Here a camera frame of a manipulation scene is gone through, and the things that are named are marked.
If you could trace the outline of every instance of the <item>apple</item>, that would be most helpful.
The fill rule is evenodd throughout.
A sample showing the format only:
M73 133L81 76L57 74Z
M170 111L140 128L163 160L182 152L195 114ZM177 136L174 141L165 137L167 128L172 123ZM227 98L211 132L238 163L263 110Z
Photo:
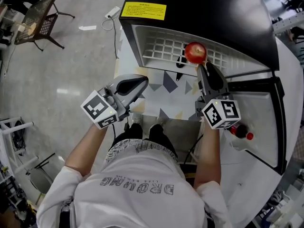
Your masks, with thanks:
M206 56L206 48L198 42L191 42L185 48L185 57L191 63L202 64Z

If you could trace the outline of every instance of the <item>bottle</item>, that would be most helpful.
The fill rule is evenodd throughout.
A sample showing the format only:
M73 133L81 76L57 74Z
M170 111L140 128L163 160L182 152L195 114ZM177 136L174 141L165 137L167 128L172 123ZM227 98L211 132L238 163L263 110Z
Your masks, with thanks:
M232 125L228 130L240 139L247 138L248 140L252 140L254 137L252 133L248 132L247 126L240 122Z

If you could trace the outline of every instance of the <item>red bottle cap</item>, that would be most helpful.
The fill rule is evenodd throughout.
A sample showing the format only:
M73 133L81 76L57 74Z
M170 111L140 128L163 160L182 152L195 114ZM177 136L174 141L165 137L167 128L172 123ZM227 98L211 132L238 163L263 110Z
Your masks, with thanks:
M253 139L253 133L247 133L246 138L248 140L252 140Z

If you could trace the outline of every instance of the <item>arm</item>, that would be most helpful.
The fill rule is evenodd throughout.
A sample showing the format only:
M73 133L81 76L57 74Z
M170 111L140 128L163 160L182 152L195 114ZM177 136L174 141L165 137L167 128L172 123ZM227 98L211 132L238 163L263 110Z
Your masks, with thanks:
M82 176L89 174L100 145L104 140L106 130L107 127L99 130L93 124L79 144L70 153L65 166L80 172Z
M39 228L58 227L64 201L72 198L83 176L90 173L107 128L99 130L94 124L70 153L65 167L56 176L37 212Z
M205 123L199 155L194 189L212 180L220 184L219 130L212 130L208 123Z

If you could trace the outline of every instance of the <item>black and white marker cube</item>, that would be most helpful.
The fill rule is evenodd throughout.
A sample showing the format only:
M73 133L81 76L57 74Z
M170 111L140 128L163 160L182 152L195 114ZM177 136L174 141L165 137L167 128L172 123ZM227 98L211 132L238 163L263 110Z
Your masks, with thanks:
M241 120L237 101L212 99L202 110L212 129L229 128Z
M117 112L96 90L81 104L81 108L99 129L118 121Z

